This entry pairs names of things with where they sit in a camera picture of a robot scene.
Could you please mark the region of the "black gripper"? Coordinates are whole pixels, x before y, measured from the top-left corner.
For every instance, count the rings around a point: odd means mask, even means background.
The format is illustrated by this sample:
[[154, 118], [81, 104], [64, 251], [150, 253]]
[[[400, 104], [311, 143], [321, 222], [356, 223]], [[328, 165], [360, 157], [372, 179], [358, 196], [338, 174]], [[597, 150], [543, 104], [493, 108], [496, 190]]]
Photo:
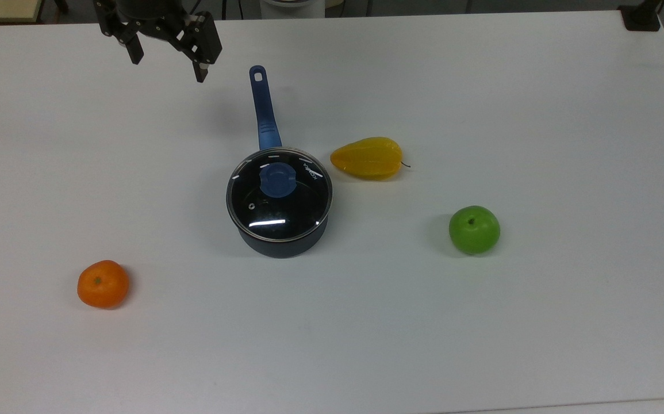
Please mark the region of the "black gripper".
[[127, 50], [133, 64], [144, 56], [138, 32], [177, 44], [193, 65], [197, 82], [223, 50], [213, 16], [208, 11], [189, 15], [182, 1], [94, 1], [100, 31]]

